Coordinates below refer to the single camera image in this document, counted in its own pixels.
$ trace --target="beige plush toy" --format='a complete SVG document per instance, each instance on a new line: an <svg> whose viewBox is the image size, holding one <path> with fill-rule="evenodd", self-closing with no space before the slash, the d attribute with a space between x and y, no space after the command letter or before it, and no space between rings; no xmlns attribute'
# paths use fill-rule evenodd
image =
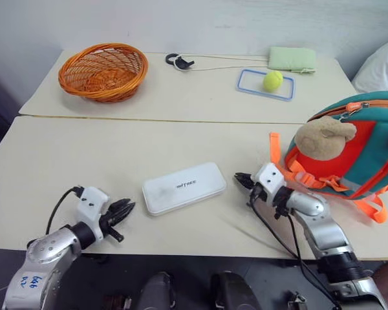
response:
<svg viewBox="0 0 388 310"><path fill-rule="evenodd" d="M338 157L347 141L355 137L356 127L330 116L309 121L297 131L295 143L299 151L314 160Z"/></svg>

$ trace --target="table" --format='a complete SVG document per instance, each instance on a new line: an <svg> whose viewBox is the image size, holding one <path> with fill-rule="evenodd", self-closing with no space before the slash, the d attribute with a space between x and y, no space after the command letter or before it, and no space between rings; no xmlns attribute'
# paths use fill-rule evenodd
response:
<svg viewBox="0 0 388 310"><path fill-rule="evenodd" d="M60 196L70 187L96 186L114 200L137 207L116 228L125 236L88 248L92 253L181 254L288 258L233 181L269 160L268 133L280 132L285 150L298 125L16 118L0 144L0 248L25 249L43 236ZM153 217L142 196L143 181L214 161L226 178L224 194ZM388 205L388 193L383 195ZM68 197L52 229L74 223L78 200ZM388 258L388 221L376 224L349 201L330 199L332 215L361 259ZM287 219L275 230L292 246ZM298 227L303 257L313 258Z"/></svg>
<svg viewBox="0 0 388 310"><path fill-rule="evenodd" d="M65 93L58 71L75 54L64 51L36 93L20 113L36 116L65 116L162 121L208 121L230 123L305 123L315 113L356 91L339 63L318 55L314 74L284 72L296 81L292 101L281 101L236 90L241 68L180 72L165 62L165 54L146 56L149 69L136 95L120 103L95 103ZM258 56L247 58L262 59ZM262 65L255 61L195 58L199 68L230 65Z"/></svg>

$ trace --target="white rectangular box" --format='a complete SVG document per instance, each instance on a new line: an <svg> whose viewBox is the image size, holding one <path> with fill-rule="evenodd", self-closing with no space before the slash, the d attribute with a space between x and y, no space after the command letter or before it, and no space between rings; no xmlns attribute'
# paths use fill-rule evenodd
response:
<svg viewBox="0 0 388 310"><path fill-rule="evenodd" d="M160 215L217 195L226 181L215 163L203 163L148 180L142 188L149 213Z"/></svg>

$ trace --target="robotic arm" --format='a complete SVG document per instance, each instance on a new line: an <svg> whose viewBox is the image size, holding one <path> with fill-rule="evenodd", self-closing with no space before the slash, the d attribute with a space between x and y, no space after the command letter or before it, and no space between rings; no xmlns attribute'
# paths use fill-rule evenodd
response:
<svg viewBox="0 0 388 310"><path fill-rule="evenodd" d="M104 192L95 187L74 187L74 192L80 199L77 224L66 225L28 246L25 262L8 286L3 310L53 309L61 279L82 250L108 234L118 242L124 239L113 226L128 216L135 203L119 200L102 215L109 201Z"/></svg>
<svg viewBox="0 0 388 310"><path fill-rule="evenodd" d="M251 190L251 201L260 198L274 207L276 219L291 214L303 226L319 271L327 276L328 289L341 304L372 300L375 307L371 309L388 310L374 280L365 275L345 233L330 215L326 199L288 188L273 163L263 166L253 180L251 174L244 173L237 173L235 178Z"/></svg>

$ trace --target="backpack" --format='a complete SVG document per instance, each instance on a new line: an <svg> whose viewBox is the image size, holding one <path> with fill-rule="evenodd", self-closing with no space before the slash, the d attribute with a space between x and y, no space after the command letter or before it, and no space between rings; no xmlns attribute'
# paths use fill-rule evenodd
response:
<svg viewBox="0 0 388 310"><path fill-rule="evenodd" d="M271 133L271 161L287 180L297 181L316 192L354 200L370 218L383 223L387 210L379 194L388 191L388 92L349 97L325 108L309 121L325 115L352 123L357 129L355 138L346 143L337 158L314 160L300 153L292 140L282 167L279 134Z"/></svg>

